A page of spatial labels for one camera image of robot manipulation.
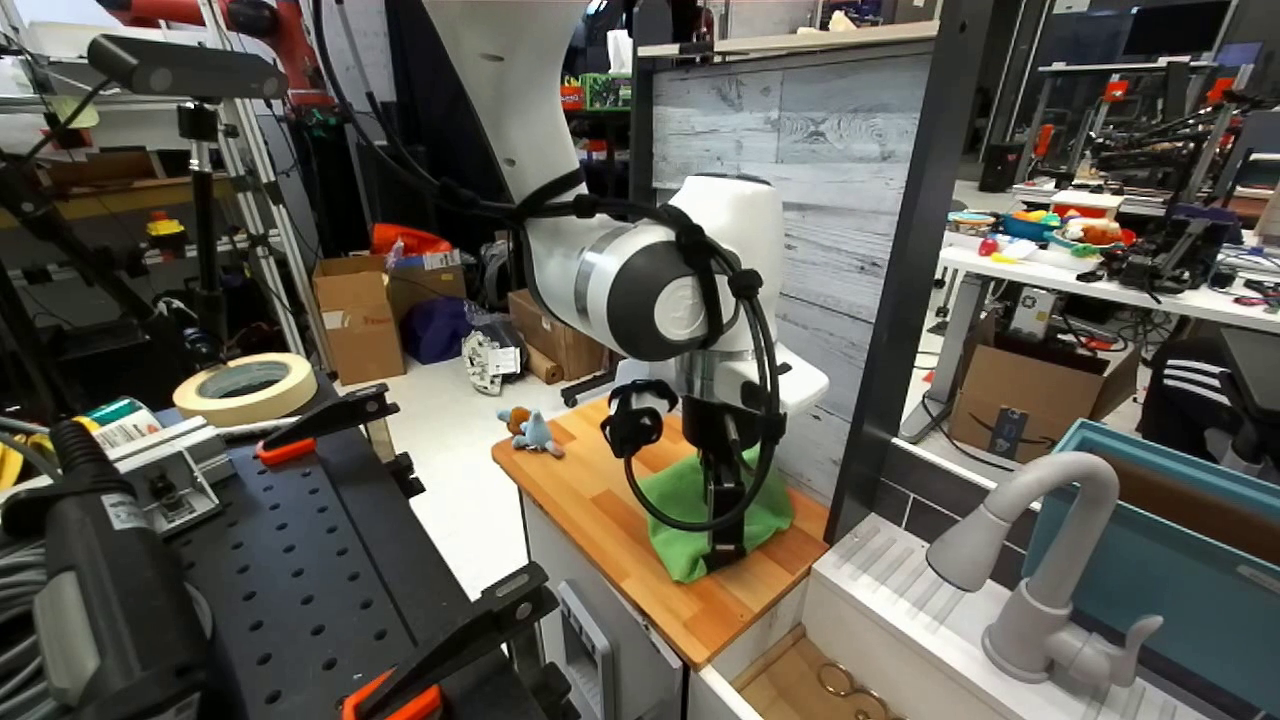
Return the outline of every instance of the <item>wooden cutting board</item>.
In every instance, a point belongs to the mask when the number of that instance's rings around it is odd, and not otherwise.
[[[828,551],[828,509],[792,489],[796,523],[732,569],[696,586],[678,586],[648,548],[648,516],[629,494],[621,461],[600,436],[603,400],[554,422],[563,461],[515,454],[513,440],[494,449],[494,461],[521,485],[521,494],[554,516],[554,523],[603,574],[603,582],[648,615],[652,627],[694,664],[707,664],[755,615],[787,598],[810,569]],[[652,477],[685,461],[694,449],[679,422],[637,456],[637,477]]]

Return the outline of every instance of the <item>white faucet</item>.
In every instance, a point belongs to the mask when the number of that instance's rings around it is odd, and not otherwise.
[[[1073,624],[1073,593],[1088,569],[1122,502],[1113,464],[1088,454],[1057,454],[1007,477],[977,514],[928,548],[928,569],[977,593],[1002,556],[1007,523],[1039,497],[1077,485],[1077,502],[1039,569],[1017,586],[1002,615],[983,631],[983,652],[1017,681],[1059,681],[1086,696],[1135,681],[1135,652],[1161,631],[1163,615],[1142,615],[1126,631],[1126,650]]]

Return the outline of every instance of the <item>masking tape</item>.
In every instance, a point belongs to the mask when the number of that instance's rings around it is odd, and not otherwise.
[[[267,378],[280,378],[280,379],[271,379],[267,389],[252,389],[245,398],[214,394],[232,373],[252,373],[252,370],[267,370]],[[184,415],[206,415],[208,426],[226,429],[226,426],[261,426],[261,422],[287,415],[303,409],[314,398],[315,398],[315,373],[303,356],[261,353],[261,356],[241,356],[220,370],[187,378],[171,394],[171,409],[180,409]]]

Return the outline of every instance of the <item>cardboard box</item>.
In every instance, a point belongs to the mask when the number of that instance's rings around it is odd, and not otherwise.
[[[463,268],[397,268],[391,273],[391,314],[397,319],[417,306],[434,306],[442,295],[469,295]]]
[[[948,431],[997,456],[1036,461],[1053,454],[1082,415],[1099,422],[1116,411],[1135,394],[1135,365],[1135,353],[1088,370],[1088,362],[1059,365],[977,343]]]
[[[508,295],[513,326],[529,348],[560,370],[560,379],[597,378],[610,370],[610,348],[560,326],[529,289]]]
[[[375,258],[319,261],[315,306],[324,353],[345,383],[403,378],[400,327],[388,300],[388,278]]]

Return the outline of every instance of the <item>tape roll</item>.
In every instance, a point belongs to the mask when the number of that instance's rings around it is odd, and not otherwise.
[[[171,409],[208,426],[261,426],[303,409],[315,398],[315,373],[303,356],[261,353],[187,378]]]

